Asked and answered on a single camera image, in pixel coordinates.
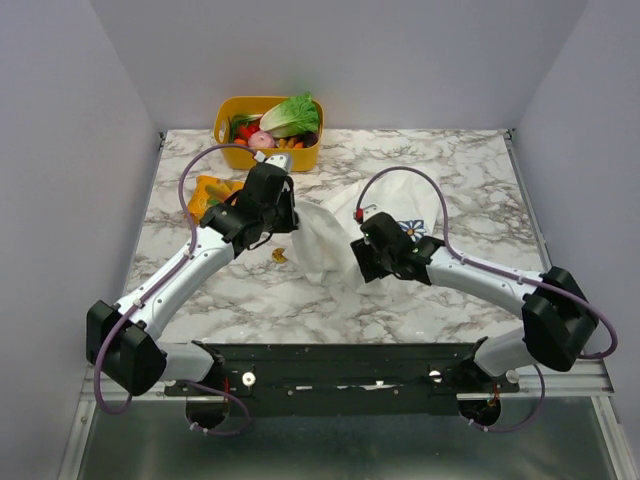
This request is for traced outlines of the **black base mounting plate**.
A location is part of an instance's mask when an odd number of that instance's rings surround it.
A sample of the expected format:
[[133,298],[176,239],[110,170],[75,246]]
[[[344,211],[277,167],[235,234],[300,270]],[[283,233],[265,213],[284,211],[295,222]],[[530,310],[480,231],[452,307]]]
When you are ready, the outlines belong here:
[[214,344],[203,385],[243,401],[252,417],[457,415],[459,396],[516,393],[471,363],[471,343]]

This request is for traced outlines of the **yellow plastic basket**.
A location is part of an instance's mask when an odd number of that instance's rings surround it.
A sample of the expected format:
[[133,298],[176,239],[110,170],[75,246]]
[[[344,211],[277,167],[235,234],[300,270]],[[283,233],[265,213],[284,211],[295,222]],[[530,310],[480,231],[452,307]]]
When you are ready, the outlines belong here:
[[[236,96],[223,102],[220,106],[212,135],[219,144],[230,144],[223,155],[228,166],[233,169],[247,170],[255,161],[245,148],[250,148],[241,139],[235,139],[239,125],[257,124],[264,113],[291,96]],[[318,161],[320,140],[324,127],[324,111],[321,104],[313,98],[320,117],[317,133],[307,132],[297,136],[274,138],[274,148],[251,148],[262,151],[267,156],[276,153],[288,153],[293,159],[292,170],[305,172],[313,169]]]

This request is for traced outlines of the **gold round brooch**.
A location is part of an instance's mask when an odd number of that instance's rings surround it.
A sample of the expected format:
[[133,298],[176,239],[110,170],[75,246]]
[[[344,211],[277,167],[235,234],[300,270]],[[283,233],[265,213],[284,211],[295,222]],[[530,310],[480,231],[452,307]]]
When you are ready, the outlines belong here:
[[275,248],[271,253],[272,260],[278,264],[286,263],[288,259],[285,256],[285,251],[286,249],[282,247]]

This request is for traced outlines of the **green toy cabbage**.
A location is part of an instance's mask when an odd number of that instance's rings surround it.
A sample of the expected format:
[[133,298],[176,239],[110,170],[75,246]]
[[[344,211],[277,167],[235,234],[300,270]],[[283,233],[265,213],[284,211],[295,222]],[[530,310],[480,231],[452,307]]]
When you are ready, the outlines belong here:
[[319,112],[309,92],[288,97],[264,113],[259,122],[260,130],[274,138],[317,133],[319,127]]

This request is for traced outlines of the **orange snack bag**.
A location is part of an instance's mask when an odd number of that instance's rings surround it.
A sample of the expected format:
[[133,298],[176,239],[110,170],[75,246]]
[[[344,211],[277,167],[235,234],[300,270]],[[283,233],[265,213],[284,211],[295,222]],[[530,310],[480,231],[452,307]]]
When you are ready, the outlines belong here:
[[188,212],[195,223],[199,223],[206,211],[219,203],[224,203],[235,192],[244,187],[242,181],[221,179],[201,175],[196,179],[196,187],[187,204]]

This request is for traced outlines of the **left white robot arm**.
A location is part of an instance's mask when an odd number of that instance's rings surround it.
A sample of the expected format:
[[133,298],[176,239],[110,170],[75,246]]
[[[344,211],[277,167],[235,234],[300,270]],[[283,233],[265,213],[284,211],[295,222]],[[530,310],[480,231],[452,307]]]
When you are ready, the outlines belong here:
[[86,356],[128,394],[156,382],[187,380],[201,395],[222,380],[205,348],[162,346],[159,339],[181,306],[214,273],[269,235],[297,228],[292,159],[275,154],[254,165],[242,189],[207,210],[191,239],[143,285],[109,305],[98,301],[86,321]]

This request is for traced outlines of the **white t-shirt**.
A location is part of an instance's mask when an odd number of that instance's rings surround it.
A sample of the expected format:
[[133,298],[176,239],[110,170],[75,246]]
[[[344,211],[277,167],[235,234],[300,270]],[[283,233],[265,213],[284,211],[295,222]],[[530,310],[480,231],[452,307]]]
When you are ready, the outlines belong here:
[[390,214],[414,241],[433,233],[440,213],[437,193],[427,180],[394,171],[371,187],[364,180],[338,187],[319,205],[298,201],[298,229],[285,254],[313,285],[337,284],[359,295],[382,296],[388,290],[386,282],[365,282],[351,249],[351,243],[362,237],[354,220],[357,205]]

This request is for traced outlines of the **pink toy onion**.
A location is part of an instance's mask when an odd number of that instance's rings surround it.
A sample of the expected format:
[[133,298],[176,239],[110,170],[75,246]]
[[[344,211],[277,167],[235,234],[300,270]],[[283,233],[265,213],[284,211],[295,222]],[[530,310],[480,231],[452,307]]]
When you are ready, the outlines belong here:
[[249,137],[247,144],[250,148],[274,148],[275,139],[268,132],[258,130]]

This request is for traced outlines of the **aluminium rail frame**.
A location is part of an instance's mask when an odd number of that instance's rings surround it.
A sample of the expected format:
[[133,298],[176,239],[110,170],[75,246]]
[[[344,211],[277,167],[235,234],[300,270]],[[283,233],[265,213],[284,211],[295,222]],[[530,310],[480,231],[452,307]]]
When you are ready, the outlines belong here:
[[[545,397],[597,397],[611,396],[614,393],[611,380],[603,362],[598,360],[579,360],[569,372],[561,373],[540,367],[545,382]],[[519,391],[506,392],[506,387],[500,388],[500,398],[539,398],[541,383],[533,367],[523,367],[517,370],[519,374]],[[93,367],[88,367],[82,382],[80,400],[93,401]],[[102,375],[101,388],[103,398],[108,403],[122,402],[126,399],[126,391],[115,382]],[[460,400],[489,399],[490,393],[459,394]],[[165,384],[160,382],[135,400],[178,400],[181,396],[165,394]]]

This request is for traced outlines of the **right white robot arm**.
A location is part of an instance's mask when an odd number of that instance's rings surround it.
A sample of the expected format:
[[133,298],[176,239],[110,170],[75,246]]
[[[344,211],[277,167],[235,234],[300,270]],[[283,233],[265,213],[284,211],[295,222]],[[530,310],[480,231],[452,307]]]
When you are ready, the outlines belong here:
[[521,320],[521,327],[478,340],[462,361],[462,384],[480,392],[510,370],[542,365],[571,370],[599,320],[573,276],[553,267],[546,273],[505,271],[454,256],[440,239],[413,240],[389,214],[358,211],[362,236],[351,249],[365,282],[394,276],[403,281],[458,290]]

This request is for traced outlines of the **red toy pepper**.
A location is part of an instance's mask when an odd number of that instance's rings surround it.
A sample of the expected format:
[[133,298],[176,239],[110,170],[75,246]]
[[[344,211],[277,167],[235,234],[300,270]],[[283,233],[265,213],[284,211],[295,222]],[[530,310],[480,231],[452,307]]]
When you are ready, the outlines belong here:
[[258,131],[259,126],[257,124],[239,125],[236,128],[235,139],[241,139],[247,143],[249,138]]

